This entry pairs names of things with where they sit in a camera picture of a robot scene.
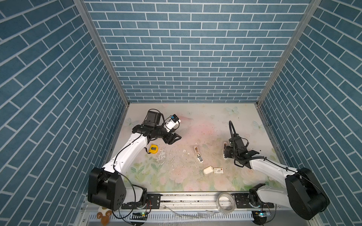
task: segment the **table surface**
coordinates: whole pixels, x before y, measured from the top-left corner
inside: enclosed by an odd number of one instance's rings
[[[132,103],[112,157],[121,150],[132,128],[143,122],[151,108],[158,109],[165,118],[176,114],[181,119],[176,133],[182,139],[172,145],[165,144],[162,139],[151,141],[147,149],[156,144],[158,153],[142,151],[125,172],[133,184],[146,187],[149,192],[248,191],[258,183],[281,187],[265,174],[237,167],[233,159],[223,158],[223,143],[230,138],[228,122],[231,120],[236,133],[249,140],[248,150],[258,151],[279,162],[254,104]],[[196,158],[195,146],[199,148],[202,163]],[[224,174],[204,175],[203,169],[209,166],[222,167]]]

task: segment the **soap bar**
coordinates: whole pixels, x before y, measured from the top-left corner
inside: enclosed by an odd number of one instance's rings
[[[211,173],[213,171],[214,171],[214,168],[212,166],[209,166],[209,167],[204,169],[204,174],[206,175],[206,174],[209,174],[209,173]]]
[[[223,168],[214,168],[214,173],[215,174],[223,174],[224,170],[223,170]]]

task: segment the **yellow tape measure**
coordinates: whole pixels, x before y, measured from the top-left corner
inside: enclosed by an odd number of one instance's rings
[[[151,144],[149,152],[152,153],[152,154],[156,154],[158,152],[158,146],[155,145],[155,144]]]

